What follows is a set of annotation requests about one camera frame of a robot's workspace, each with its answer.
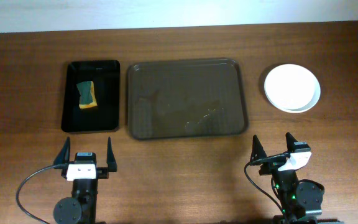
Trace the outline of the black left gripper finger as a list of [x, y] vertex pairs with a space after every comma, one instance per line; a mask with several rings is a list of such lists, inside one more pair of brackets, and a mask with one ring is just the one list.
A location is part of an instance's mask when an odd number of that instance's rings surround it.
[[108, 137], [108, 143], [107, 143], [106, 163], [108, 165], [109, 172], [117, 172], [117, 163], [114, 157], [114, 153], [112, 151], [112, 142], [110, 137]]
[[61, 165], [67, 164], [70, 161], [70, 138], [67, 137], [61, 151], [56, 156], [53, 164]]

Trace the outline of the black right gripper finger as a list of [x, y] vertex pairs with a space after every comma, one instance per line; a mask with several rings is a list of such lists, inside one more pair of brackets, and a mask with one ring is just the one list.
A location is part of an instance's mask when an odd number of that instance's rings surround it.
[[252, 152], [250, 156], [250, 165], [258, 166], [266, 162], [267, 155], [261, 145], [257, 135], [253, 135], [252, 138]]
[[296, 142], [297, 140], [291, 135], [291, 133], [287, 132], [285, 134], [286, 142], [287, 142], [287, 151], [288, 152], [295, 152], [296, 150]]

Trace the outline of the cream white plate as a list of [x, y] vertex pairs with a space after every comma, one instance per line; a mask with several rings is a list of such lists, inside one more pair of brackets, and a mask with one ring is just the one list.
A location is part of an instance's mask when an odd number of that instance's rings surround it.
[[312, 93], [320, 89], [318, 79], [310, 70], [301, 65], [283, 64], [278, 65], [268, 72], [264, 80], [265, 95], [284, 99], [295, 95]]

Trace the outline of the yellow green sponge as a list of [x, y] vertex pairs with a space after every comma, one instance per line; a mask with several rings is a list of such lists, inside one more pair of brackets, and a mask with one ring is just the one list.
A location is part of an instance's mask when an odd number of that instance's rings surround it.
[[94, 92], [93, 81], [85, 81], [76, 84], [77, 90], [80, 94], [79, 108], [82, 110], [96, 107], [97, 101]]

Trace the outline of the light blue plate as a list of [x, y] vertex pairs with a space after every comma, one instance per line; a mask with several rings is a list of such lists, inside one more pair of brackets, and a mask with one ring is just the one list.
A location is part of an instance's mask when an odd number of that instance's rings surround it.
[[306, 95], [299, 94], [286, 99], [284, 97], [285, 95], [280, 95], [279, 97], [272, 98], [267, 95], [268, 101], [280, 111], [286, 113], [304, 113], [318, 103], [321, 97], [321, 90], [317, 89]]

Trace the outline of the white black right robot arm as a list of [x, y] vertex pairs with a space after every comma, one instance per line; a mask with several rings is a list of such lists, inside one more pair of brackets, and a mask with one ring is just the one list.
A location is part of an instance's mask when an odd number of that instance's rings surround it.
[[[273, 156], [266, 155], [255, 135], [252, 138], [250, 161], [244, 166], [248, 181], [266, 195], [278, 207], [281, 214], [275, 215], [273, 223], [329, 224], [341, 223], [338, 219], [319, 219], [325, 193], [324, 186], [310, 179], [299, 179], [296, 172], [311, 158], [311, 148], [304, 141], [297, 141], [290, 133], [285, 135], [287, 150]], [[269, 175], [274, 195], [262, 190], [249, 176], [247, 168], [259, 166], [259, 175]]]

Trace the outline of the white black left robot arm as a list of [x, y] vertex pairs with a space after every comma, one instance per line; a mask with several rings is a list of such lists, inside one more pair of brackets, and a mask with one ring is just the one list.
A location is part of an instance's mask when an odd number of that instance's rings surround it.
[[70, 160], [70, 139], [67, 139], [53, 164], [61, 176], [71, 182], [69, 197], [59, 200], [53, 209], [53, 218], [59, 224], [95, 223], [98, 198], [98, 180], [108, 179], [117, 171], [111, 140], [107, 143], [106, 167], [98, 167], [96, 154], [78, 152]]

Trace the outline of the black rectangular sponge tray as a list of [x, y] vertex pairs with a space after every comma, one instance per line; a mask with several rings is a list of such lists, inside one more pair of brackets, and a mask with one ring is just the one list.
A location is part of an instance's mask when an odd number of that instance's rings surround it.
[[69, 63], [61, 129], [66, 133], [114, 131], [119, 126], [120, 63]]

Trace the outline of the dark brown serving tray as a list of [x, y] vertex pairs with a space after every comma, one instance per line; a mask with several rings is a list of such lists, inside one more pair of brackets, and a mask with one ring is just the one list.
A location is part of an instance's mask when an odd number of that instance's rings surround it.
[[239, 64], [207, 58], [131, 65], [127, 125], [137, 140], [243, 133], [249, 120]]

